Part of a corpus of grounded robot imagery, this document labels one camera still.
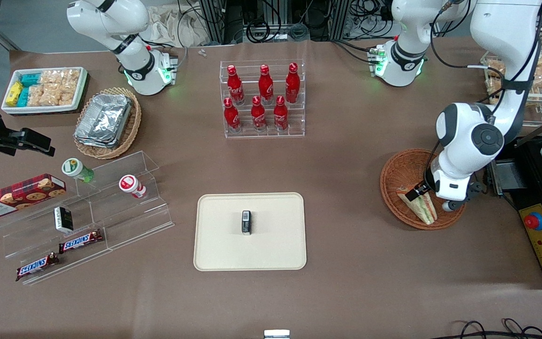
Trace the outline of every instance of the coca-cola bottle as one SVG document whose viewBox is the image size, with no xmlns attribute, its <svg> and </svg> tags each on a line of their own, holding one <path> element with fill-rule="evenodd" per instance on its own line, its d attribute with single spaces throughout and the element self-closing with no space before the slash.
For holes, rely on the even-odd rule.
<svg viewBox="0 0 542 339">
<path fill-rule="evenodd" d="M 237 70 L 234 65 L 227 66 L 227 73 L 230 76 L 227 79 L 227 86 L 230 89 L 230 96 L 234 105 L 244 104 L 244 88 L 241 85 L 241 79 L 237 75 Z"/>
<path fill-rule="evenodd" d="M 261 77 L 258 79 L 258 90 L 261 92 L 263 105 L 273 104 L 273 79 L 269 75 L 269 66 L 261 65 Z"/>
<path fill-rule="evenodd" d="M 258 95 L 252 97 L 252 122 L 254 123 L 254 129 L 262 132 L 267 130 L 267 121 L 265 120 L 265 108 L 261 106 L 261 98 Z"/>
<path fill-rule="evenodd" d="M 239 122 L 237 109 L 233 106 L 231 98 L 225 98 L 223 105 L 225 106 L 225 121 L 227 121 L 230 133 L 239 133 L 239 131 L 241 131 L 241 124 Z"/>
<path fill-rule="evenodd" d="M 301 77 L 298 76 L 298 65 L 290 64 L 286 77 L 286 100 L 293 104 L 298 100 L 298 91 L 301 89 Z"/>
<path fill-rule="evenodd" d="M 275 109 L 273 110 L 275 128 L 280 132 L 285 131 L 288 129 L 288 107 L 286 107 L 284 97 L 281 95 L 277 96 L 275 103 Z"/>
</svg>

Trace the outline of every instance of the walkers cookie box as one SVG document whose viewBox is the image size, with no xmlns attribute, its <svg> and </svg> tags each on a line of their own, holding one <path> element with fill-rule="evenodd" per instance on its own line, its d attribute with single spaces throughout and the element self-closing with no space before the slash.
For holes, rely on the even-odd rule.
<svg viewBox="0 0 542 339">
<path fill-rule="evenodd" d="M 66 184 L 51 174 L 15 183 L 0 189 L 0 217 L 65 193 Z"/>
</svg>

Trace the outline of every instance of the teal package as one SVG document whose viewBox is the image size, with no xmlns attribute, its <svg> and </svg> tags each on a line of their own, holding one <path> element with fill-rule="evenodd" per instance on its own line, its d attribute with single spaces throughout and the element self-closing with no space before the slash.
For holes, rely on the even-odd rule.
<svg viewBox="0 0 542 339">
<path fill-rule="evenodd" d="M 26 107 L 26 104 L 28 103 L 28 87 L 23 88 L 22 92 L 20 92 L 20 96 L 18 97 L 18 103 L 16 104 L 16 107 Z"/>
<path fill-rule="evenodd" d="M 28 86 L 32 86 L 34 84 L 39 83 L 40 77 L 41 77 L 41 73 L 23 74 L 20 82 L 22 86 L 28 87 Z"/>
</svg>

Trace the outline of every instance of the tabletop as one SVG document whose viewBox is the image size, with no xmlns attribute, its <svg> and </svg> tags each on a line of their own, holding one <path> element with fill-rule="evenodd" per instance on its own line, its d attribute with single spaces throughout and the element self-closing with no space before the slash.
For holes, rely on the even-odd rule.
<svg viewBox="0 0 542 339">
<path fill-rule="evenodd" d="M 372 46 L 374 41 L 359 42 Z M 471 38 L 436 40 L 453 64 L 477 63 Z M 332 43 L 243 43 L 189 49 L 176 85 L 138 95 L 142 124 L 126 154 L 144 150 L 160 169 L 175 226 L 27 287 L 14 281 L 0 237 L 0 338 L 258 338 L 285 328 L 297 339 L 430 338 L 501 318 L 542 328 L 542 273 L 518 213 L 495 197 L 468 203 L 456 225 L 421 231 L 382 201 L 383 164 L 405 148 L 431 148 L 439 112 L 484 96 L 477 69 L 449 69 L 430 53 L 413 84 L 393 88 Z M 183 50 L 171 50 L 183 56 Z M 110 52 L 11 52 L 12 69 L 82 66 L 87 96 L 129 88 Z M 227 140 L 219 64 L 303 58 L 307 134 Z M 52 138 L 53 158 L 0 154 L 0 187 L 80 154 L 76 114 L 11 117 Z M 298 192 L 304 197 L 306 266 L 297 271 L 199 272 L 193 266 L 198 199 L 216 193 Z"/>
</svg>

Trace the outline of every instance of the white tray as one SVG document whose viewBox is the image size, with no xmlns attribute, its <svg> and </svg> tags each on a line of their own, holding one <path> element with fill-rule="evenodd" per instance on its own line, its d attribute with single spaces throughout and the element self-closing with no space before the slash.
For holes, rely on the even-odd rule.
<svg viewBox="0 0 542 339">
<path fill-rule="evenodd" d="M 60 71 L 62 69 L 66 68 L 78 68 L 81 70 L 81 74 L 79 75 L 79 82 L 77 84 L 77 89 L 75 90 L 75 96 L 72 99 L 71 105 L 61 105 L 61 106 L 39 106 L 39 107 L 12 107 L 6 104 L 6 97 L 9 93 L 9 90 L 11 89 L 11 85 L 13 85 L 16 81 L 19 81 L 20 76 L 24 74 L 30 74 L 30 73 L 40 73 L 41 71 L 45 70 L 56 70 Z M 14 71 L 14 73 L 11 75 L 11 79 L 9 80 L 8 88 L 6 90 L 6 97 L 4 97 L 4 101 L 1 103 L 1 109 L 8 113 L 9 115 L 43 115 L 43 114 L 61 114 L 66 113 L 69 111 L 76 110 L 79 107 L 79 103 L 81 102 L 83 90 L 85 88 L 85 83 L 87 81 L 87 71 L 83 67 L 58 67 L 58 68 L 34 68 L 34 69 L 19 69 L 17 71 Z"/>
<path fill-rule="evenodd" d="M 252 212 L 250 235 L 241 233 L 243 210 Z M 299 193 L 208 194 L 198 201 L 198 270 L 300 270 L 305 264 L 305 210 Z"/>
</svg>

